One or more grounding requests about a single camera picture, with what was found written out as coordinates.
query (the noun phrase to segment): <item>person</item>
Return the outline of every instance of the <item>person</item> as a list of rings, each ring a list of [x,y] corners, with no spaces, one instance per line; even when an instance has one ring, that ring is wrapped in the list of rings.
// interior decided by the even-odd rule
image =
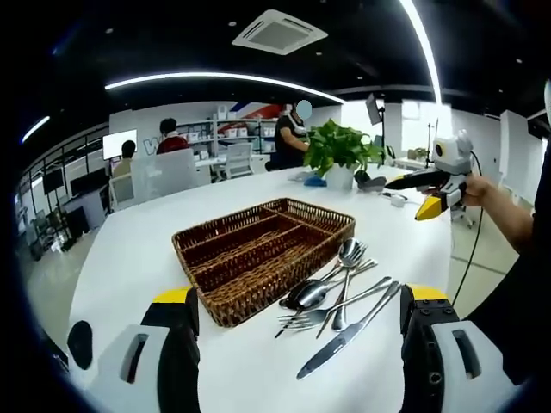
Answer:
[[[275,152],[278,169],[302,166],[308,144],[300,138],[306,137],[304,121],[296,112],[296,103],[289,114],[281,116],[275,124]]]
[[[157,155],[189,148],[188,141],[176,130],[175,119],[167,118],[161,121],[159,129],[164,140],[157,148]]]
[[[546,86],[546,106],[551,121],[551,80]],[[545,338],[549,324],[545,294],[551,274],[549,174],[551,145],[545,153],[533,215],[514,205],[510,197],[483,176],[467,177],[463,197],[466,205],[483,207],[519,253],[501,283],[466,319],[476,324],[502,352],[504,371],[511,381],[527,385],[532,392],[539,391],[534,387],[541,385],[539,380],[547,366],[549,351]]]
[[[122,144],[122,159],[113,170],[113,178],[128,175],[130,173],[130,163],[132,162],[132,157],[135,151],[136,144],[133,140],[127,140],[124,144]]]

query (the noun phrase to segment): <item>woven cutlery tray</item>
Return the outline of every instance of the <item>woven cutlery tray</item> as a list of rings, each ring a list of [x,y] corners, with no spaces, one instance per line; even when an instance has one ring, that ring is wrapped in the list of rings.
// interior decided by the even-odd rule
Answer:
[[[172,243],[214,321],[232,327],[326,265],[355,224],[282,198],[180,231]]]

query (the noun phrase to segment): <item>curved light strip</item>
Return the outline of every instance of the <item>curved light strip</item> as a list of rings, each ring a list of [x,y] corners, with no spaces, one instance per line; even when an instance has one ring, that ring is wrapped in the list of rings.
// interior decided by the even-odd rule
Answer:
[[[423,48],[424,58],[429,66],[430,80],[432,81],[432,88],[434,89],[436,103],[438,105],[442,105],[442,94],[440,92],[438,73],[436,72],[436,63],[434,60],[434,55],[432,54],[432,49],[430,48],[429,38],[427,37],[427,33],[424,31],[424,26],[421,22],[421,17],[419,17],[419,13],[417,12],[417,9],[415,9],[412,0],[399,0],[399,2],[402,3],[407,16],[410,18],[413,28],[415,29],[415,33],[421,43],[421,47]]]
[[[306,93],[311,93],[312,95],[317,95],[324,97],[325,99],[330,99],[338,103],[346,103],[345,100],[339,99],[338,97],[328,95],[319,90],[310,89],[305,86],[300,86],[299,84],[283,82],[282,80],[270,79],[269,77],[259,77],[259,76],[250,76],[250,75],[239,75],[238,73],[221,73],[214,71],[184,71],[179,73],[165,73],[162,75],[150,75],[143,77],[135,77],[134,79],[123,80],[121,82],[115,82],[105,86],[105,90],[111,90],[115,88],[120,88],[121,86],[126,86],[128,84],[140,83],[140,82],[150,82],[152,80],[162,80],[162,79],[174,79],[180,77],[217,77],[223,79],[238,79],[238,80],[250,80],[252,82],[261,82],[261,83],[271,83],[278,86],[283,86],[285,88],[301,90]]]
[[[29,136],[31,136],[33,133],[35,133],[39,127],[44,125],[46,122],[50,120],[49,116],[46,116],[45,118],[42,118],[36,125],[31,127],[27,133],[25,133],[25,136],[23,136],[23,139],[21,139],[21,143],[25,142]]]

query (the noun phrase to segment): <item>floor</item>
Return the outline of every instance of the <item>floor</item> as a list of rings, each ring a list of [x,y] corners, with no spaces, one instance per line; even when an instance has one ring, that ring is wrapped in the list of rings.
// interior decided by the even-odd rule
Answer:
[[[478,221],[476,210],[469,216]],[[459,220],[452,223],[453,251],[449,287],[446,294],[452,300],[465,272],[476,236],[476,226],[467,228]],[[83,236],[73,248],[61,253],[48,251],[39,262],[20,254],[22,272],[27,281],[28,296],[36,317],[46,333],[64,351],[68,331],[72,296],[84,260],[90,250],[95,232]],[[517,259],[517,253],[506,242],[495,224],[485,215],[473,263],[455,303],[460,317],[466,316],[503,280]]]

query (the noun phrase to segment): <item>man in red shirt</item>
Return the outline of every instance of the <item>man in red shirt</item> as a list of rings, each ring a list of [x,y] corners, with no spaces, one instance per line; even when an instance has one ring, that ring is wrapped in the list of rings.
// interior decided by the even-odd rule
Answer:
[[[176,130],[176,120],[172,118],[163,120],[160,130],[164,140],[157,148],[157,155],[189,148],[188,141]]]

